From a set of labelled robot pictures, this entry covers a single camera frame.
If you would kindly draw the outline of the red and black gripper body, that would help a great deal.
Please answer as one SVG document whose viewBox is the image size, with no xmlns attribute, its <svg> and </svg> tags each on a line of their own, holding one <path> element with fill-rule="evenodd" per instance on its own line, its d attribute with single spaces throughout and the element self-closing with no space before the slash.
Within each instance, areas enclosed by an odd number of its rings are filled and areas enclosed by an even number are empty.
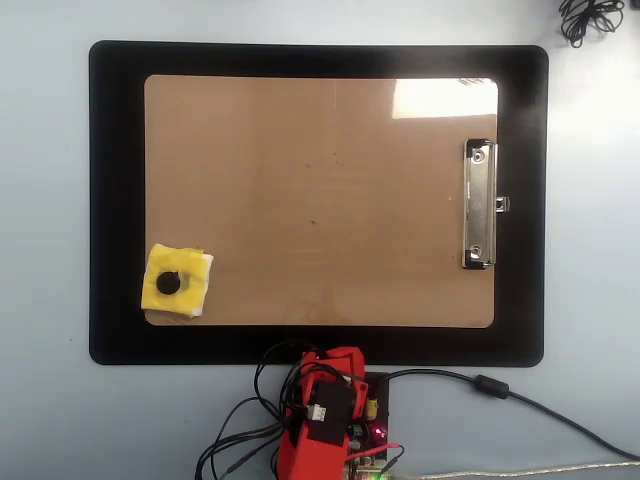
<svg viewBox="0 0 640 480">
<path fill-rule="evenodd" d="M 330 380 L 312 376 L 303 381 L 303 405 L 308 417 L 358 417 L 362 414 L 368 387 L 350 377 Z"/>
</svg>

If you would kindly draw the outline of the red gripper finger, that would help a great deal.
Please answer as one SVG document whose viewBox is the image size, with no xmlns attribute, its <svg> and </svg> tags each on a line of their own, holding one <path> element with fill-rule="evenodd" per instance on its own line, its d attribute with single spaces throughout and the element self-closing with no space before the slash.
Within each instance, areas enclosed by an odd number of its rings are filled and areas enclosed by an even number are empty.
<svg viewBox="0 0 640 480">
<path fill-rule="evenodd" d="M 330 366 L 351 379 L 363 380 L 366 375 L 365 358 L 357 347 L 338 347 L 327 351 Z"/>
<path fill-rule="evenodd" d="M 300 362 L 300 379 L 301 383 L 317 380 L 328 380 L 329 376 L 321 367 L 328 359 L 328 354 L 322 350 L 307 351 L 302 355 Z"/>
</svg>

